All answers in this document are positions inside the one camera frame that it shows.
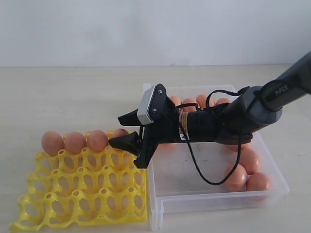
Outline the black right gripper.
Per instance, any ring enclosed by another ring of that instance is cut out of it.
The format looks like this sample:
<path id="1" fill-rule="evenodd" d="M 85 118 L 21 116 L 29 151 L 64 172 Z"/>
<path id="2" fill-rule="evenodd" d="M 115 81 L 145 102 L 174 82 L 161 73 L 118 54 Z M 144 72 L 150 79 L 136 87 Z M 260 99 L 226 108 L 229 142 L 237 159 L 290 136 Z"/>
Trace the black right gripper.
<path id="1" fill-rule="evenodd" d="M 136 156 L 134 165 L 147 169 L 152 156 L 162 143 L 216 142 L 224 145 L 245 144 L 251 141 L 251 133 L 229 129 L 225 110 L 230 103 L 200 109 L 195 112 L 183 112 L 175 106 L 162 114 L 158 121 L 141 125 L 135 109 L 119 116 L 122 126 L 139 126 L 139 133 L 114 137 L 109 144 L 115 149 L 127 151 Z"/>

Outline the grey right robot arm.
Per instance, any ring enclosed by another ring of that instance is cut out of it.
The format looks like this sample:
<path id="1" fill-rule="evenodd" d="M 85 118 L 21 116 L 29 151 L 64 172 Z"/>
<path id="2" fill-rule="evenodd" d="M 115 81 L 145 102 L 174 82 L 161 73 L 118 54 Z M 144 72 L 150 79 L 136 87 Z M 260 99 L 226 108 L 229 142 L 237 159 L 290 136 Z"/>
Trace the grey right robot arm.
<path id="1" fill-rule="evenodd" d="M 304 55 L 277 79 L 264 86 L 245 87 L 231 103 L 180 112 L 162 84 L 147 89 L 139 108 L 118 118 L 139 132 L 109 140 L 110 146 L 136 156 L 137 168 L 147 168 L 160 144 L 216 142 L 249 143 L 252 134 L 277 122 L 283 106 L 311 91 L 311 56 Z"/>

